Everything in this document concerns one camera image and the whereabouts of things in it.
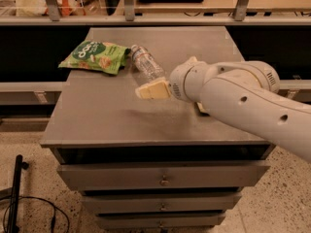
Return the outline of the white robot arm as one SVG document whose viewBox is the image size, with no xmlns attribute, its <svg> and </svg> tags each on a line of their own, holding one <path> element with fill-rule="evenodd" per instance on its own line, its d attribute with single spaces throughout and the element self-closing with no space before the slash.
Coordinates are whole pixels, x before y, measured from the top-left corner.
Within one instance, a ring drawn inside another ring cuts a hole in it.
<svg viewBox="0 0 311 233">
<path fill-rule="evenodd" d="M 311 106 L 280 96 L 278 74 L 267 63 L 208 64 L 193 56 L 169 78 L 154 61 L 143 58 L 134 66 L 147 79 L 136 89 L 139 98 L 198 103 L 211 117 L 311 162 Z"/>
</svg>

